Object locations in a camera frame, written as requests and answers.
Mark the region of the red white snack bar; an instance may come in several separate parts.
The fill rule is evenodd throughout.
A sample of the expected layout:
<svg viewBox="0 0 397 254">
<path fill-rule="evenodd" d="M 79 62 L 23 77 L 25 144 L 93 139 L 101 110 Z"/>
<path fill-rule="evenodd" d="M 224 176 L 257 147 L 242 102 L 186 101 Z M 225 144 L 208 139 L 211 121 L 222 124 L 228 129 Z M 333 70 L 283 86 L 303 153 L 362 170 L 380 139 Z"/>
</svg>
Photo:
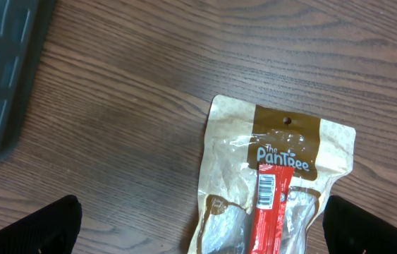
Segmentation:
<svg viewBox="0 0 397 254">
<path fill-rule="evenodd" d="M 280 253 L 288 189 L 293 172 L 293 167 L 259 165 L 249 254 Z"/>
</svg>

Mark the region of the white brown snack wrapper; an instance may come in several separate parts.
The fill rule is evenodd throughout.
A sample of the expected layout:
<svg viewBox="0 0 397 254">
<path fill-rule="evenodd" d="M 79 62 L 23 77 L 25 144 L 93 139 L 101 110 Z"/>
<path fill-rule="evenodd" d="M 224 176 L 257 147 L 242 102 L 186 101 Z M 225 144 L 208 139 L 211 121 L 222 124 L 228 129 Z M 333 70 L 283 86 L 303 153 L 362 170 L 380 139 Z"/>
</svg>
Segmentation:
<svg viewBox="0 0 397 254">
<path fill-rule="evenodd" d="M 281 253 L 304 253 L 307 232 L 324 211 L 331 187 L 353 169 L 356 132 L 350 126 L 218 95 L 204 135 L 197 189 L 199 220 L 190 253 L 248 253 L 258 205 L 274 196 L 260 190 L 262 164 L 292 167 Z"/>
</svg>

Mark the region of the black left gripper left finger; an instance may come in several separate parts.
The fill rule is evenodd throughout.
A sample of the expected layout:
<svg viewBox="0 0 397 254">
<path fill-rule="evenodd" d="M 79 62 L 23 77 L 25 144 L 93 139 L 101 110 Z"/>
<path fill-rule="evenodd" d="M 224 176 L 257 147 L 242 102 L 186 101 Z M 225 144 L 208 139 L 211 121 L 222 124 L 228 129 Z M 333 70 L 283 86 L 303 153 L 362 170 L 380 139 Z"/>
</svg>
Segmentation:
<svg viewBox="0 0 397 254">
<path fill-rule="evenodd" d="M 80 232 L 82 206 L 66 195 L 0 230 L 0 254 L 71 254 Z"/>
</svg>

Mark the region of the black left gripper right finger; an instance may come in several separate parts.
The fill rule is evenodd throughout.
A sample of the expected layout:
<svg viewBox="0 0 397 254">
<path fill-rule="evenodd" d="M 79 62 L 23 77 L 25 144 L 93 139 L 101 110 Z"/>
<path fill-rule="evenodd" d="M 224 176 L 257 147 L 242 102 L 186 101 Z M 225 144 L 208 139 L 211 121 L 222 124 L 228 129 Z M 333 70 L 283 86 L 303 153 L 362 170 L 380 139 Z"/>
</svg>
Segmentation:
<svg viewBox="0 0 397 254">
<path fill-rule="evenodd" d="M 397 254 L 397 227 L 340 196 L 329 198 L 322 226 L 329 254 Z"/>
</svg>

